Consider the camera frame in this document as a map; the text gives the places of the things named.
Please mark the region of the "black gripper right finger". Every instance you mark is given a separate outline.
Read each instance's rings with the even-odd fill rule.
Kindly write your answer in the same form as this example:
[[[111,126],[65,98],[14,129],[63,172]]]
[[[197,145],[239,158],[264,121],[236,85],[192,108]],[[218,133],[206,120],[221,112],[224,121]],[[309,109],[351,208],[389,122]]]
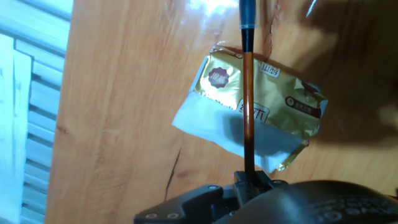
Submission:
[[[265,172],[236,172],[238,207],[219,223],[397,223],[397,197],[334,180],[288,184]]]

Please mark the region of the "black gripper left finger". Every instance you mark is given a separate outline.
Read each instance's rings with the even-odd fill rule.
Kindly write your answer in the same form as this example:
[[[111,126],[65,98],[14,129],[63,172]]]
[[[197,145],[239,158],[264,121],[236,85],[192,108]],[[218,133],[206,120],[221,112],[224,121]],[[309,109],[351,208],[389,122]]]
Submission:
[[[227,223],[239,210],[242,199],[237,187],[248,182],[243,171],[234,173],[234,184],[224,187],[204,185],[148,208],[134,216],[134,224]]]

